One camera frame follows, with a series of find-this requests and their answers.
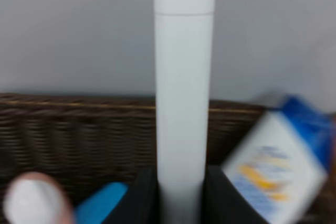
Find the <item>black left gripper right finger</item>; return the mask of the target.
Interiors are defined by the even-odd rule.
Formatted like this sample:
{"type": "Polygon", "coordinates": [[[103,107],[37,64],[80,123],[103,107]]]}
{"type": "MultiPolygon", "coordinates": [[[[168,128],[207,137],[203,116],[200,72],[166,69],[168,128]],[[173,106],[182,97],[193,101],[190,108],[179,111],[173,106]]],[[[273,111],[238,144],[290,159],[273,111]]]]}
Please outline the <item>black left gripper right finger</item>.
{"type": "Polygon", "coordinates": [[[208,166],[204,182],[205,223],[266,223],[231,184],[219,166],[208,166]]]}

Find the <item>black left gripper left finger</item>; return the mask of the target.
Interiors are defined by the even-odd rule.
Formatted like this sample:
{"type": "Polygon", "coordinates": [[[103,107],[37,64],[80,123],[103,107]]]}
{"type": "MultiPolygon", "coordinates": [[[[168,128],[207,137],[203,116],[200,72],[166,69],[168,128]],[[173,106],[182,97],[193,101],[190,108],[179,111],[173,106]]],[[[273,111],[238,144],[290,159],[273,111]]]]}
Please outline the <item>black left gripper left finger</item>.
{"type": "Polygon", "coordinates": [[[104,222],[159,223],[159,190],[154,168],[144,168],[139,172],[134,183],[104,222]]]}

